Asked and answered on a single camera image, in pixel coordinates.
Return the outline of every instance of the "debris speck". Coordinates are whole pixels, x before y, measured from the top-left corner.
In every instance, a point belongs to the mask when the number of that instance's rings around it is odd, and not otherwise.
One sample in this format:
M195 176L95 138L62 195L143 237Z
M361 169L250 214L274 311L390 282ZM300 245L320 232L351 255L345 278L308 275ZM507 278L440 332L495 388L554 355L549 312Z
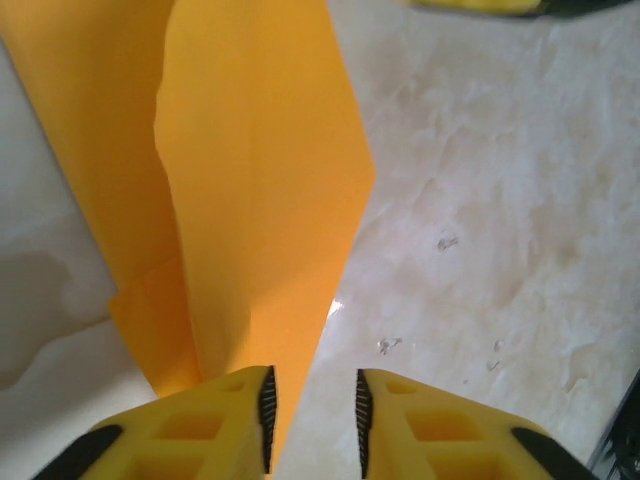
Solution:
M502 362L502 360L496 360L496 361L493 361L493 362L487 362L487 370L489 370L490 372L493 372L496 369L496 367L498 365L500 365L501 362Z
M440 241L438 242L438 251L442 253L445 250L448 250L449 248L457 244L458 244L458 237L441 238Z
M378 342L380 353L386 355L397 344L402 343L402 338L383 338Z

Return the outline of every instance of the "marble floor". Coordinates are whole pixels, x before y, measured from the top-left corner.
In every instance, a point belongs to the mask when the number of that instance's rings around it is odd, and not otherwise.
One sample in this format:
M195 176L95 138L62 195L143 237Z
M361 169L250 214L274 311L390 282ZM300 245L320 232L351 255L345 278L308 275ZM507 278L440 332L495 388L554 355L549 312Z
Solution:
M586 461L640 367L640 3L571 23L329 4L377 181L276 478L358 478L358 367ZM0 284L0 478L24 479L153 393L4 50Z

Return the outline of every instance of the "yellow object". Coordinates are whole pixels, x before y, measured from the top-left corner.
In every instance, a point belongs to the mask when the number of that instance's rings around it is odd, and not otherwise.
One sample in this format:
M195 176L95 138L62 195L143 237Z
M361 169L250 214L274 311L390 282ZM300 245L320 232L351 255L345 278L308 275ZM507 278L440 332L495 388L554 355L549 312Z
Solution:
M359 372L356 415L370 480L592 478L539 426L390 372Z
M524 15L535 12L540 0L400 0L408 5L469 10L495 15Z
M273 368L246 368L100 422L36 478L257 480L276 403Z
M155 391L275 364L286 432L373 183L326 2L0 0L0 32Z

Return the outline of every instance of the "white marble surface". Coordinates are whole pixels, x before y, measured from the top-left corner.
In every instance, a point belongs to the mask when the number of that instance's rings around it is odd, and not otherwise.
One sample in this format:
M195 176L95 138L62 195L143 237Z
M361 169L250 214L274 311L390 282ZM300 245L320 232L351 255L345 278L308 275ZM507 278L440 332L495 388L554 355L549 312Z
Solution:
M329 3L378 177L277 478L358 478L358 367L586 460L640 367L640 4L559 23ZM153 395L4 52L0 279L0 478L21 479Z

